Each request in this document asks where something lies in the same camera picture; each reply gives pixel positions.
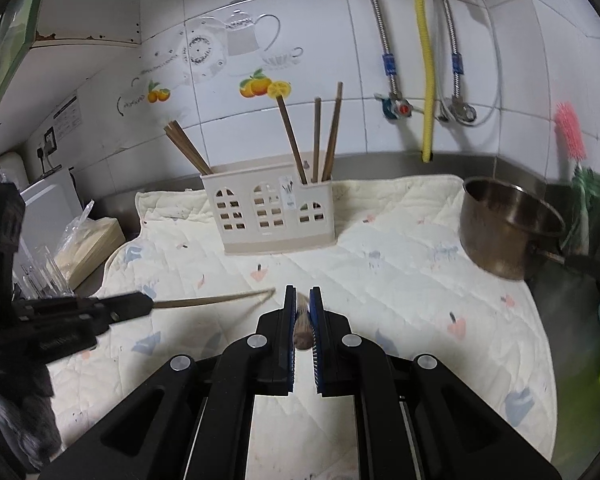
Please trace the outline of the beige plastic utensil holder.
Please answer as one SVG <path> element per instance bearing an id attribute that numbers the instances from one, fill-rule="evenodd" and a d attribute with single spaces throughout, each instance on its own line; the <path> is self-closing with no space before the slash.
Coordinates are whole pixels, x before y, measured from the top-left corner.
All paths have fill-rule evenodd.
<path id="1" fill-rule="evenodd" d="M 336 242 L 332 184 L 303 184 L 294 162 L 236 162 L 201 180 L 227 255 L 298 252 Z"/>

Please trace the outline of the steel saucepan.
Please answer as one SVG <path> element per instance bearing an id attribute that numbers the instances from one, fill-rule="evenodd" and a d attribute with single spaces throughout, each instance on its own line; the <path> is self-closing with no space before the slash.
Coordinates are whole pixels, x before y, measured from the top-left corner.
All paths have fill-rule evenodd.
<path id="1" fill-rule="evenodd" d="M 458 236 L 482 270 L 523 281 L 551 261 L 600 282 L 600 261 L 558 252 L 566 225 L 550 204 L 518 185 L 488 177 L 466 179 L 463 190 Z"/>

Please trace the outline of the green glass jar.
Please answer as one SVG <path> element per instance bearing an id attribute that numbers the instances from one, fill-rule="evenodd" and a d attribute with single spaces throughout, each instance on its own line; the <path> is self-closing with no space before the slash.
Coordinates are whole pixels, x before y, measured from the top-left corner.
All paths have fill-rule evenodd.
<path id="1" fill-rule="evenodd" d="M 571 180 L 568 254 L 594 256 L 600 246 L 600 174 L 577 165 Z"/>

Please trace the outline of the pink bottle brush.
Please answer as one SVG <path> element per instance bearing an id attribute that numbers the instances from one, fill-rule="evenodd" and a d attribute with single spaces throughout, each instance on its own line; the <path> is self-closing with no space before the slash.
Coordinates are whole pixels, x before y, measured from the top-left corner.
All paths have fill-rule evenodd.
<path id="1" fill-rule="evenodd" d="M 564 138 L 569 158 L 580 165 L 586 159 L 586 147 L 578 114 L 570 102 L 557 104 L 555 122 L 558 132 Z"/>

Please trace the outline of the wall valve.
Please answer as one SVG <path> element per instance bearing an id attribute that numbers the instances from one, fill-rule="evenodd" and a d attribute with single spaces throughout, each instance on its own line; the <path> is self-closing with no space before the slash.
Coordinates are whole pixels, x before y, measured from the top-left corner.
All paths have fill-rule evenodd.
<path id="1" fill-rule="evenodd" d="M 472 126 L 477 120 L 475 107 L 462 99 L 443 99 L 440 102 L 439 118 L 445 122 L 457 122 L 463 126 Z"/>
<path id="2" fill-rule="evenodd" d="M 381 93 L 375 93 L 374 98 L 381 104 L 382 114 L 390 122 L 396 122 L 400 119 L 410 118 L 413 113 L 422 113 L 418 107 L 414 107 L 406 99 L 396 98 L 395 96 L 385 96 Z"/>

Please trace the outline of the wall power socket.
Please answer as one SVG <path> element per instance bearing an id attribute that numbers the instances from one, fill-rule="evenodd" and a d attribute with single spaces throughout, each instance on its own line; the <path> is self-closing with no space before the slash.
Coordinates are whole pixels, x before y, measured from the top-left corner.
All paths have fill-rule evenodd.
<path id="1" fill-rule="evenodd" d="M 48 128 L 43 136 L 43 154 L 45 156 L 50 156 L 54 151 L 57 150 L 57 141 L 55 136 L 54 127 Z"/>

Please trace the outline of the cream quilted patterned mat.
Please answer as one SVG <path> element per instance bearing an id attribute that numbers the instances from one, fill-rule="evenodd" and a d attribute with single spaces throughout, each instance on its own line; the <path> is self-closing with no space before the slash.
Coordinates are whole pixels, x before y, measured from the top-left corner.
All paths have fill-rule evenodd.
<path id="1" fill-rule="evenodd" d="M 292 286 L 390 356 L 430 353 L 550 462 L 556 388 L 528 287 L 484 272 L 458 238 L 464 190 L 453 176 L 332 184 L 336 242 L 278 255 L 227 255 L 205 192 L 136 196 L 140 235 L 105 266 L 99 298 L 153 302 L 275 288 L 222 304 L 154 309 L 111 326 L 50 367 L 66 449 L 174 356 L 219 356 L 283 307 Z M 314 346 L 294 349 L 294 388 L 254 400 L 243 479 L 362 479 L 352 396 L 317 392 Z"/>

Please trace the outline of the wall valve left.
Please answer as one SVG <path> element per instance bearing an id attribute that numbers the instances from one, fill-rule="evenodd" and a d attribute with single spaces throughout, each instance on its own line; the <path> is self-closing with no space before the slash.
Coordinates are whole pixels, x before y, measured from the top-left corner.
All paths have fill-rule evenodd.
<path id="1" fill-rule="evenodd" d="M 381 93 L 375 93 L 374 98 L 381 104 L 382 114 L 390 122 L 396 122 L 400 119 L 410 118 L 413 113 L 422 113 L 418 107 L 414 107 L 406 99 L 396 98 L 395 96 L 385 96 Z"/>

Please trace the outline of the clear glass mug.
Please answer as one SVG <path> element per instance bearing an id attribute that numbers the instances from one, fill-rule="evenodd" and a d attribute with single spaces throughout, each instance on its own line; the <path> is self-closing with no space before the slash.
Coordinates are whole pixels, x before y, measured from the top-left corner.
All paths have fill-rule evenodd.
<path id="1" fill-rule="evenodd" d="M 29 249 L 21 243 L 17 269 L 21 290 L 28 299 L 50 299 L 73 295 L 73 290 L 46 245 Z"/>

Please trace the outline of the wall valve right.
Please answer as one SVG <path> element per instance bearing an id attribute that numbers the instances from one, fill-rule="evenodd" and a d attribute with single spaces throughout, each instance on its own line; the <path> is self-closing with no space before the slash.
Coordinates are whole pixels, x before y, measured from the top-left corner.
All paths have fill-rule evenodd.
<path id="1" fill-rule="evenodd" d="M 457 122 L 463 126 L 472 126 L 477 120 L 475 107 L 462 99 L 443 99 L 440 102 L 439 118 L 445 122 Z"/>

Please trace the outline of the white cutting board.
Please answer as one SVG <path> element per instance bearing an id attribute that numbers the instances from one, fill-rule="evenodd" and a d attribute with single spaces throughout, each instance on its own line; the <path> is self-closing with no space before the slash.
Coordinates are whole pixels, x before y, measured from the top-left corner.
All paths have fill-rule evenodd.
<path id="1" fill-rule="evenodd" d="M 25 263 L 42 245 L 57 248 L 68 224 L 82 212 L 70 171 L 66 168 L 20 193 L 26 204 L 17 258 Z"/>

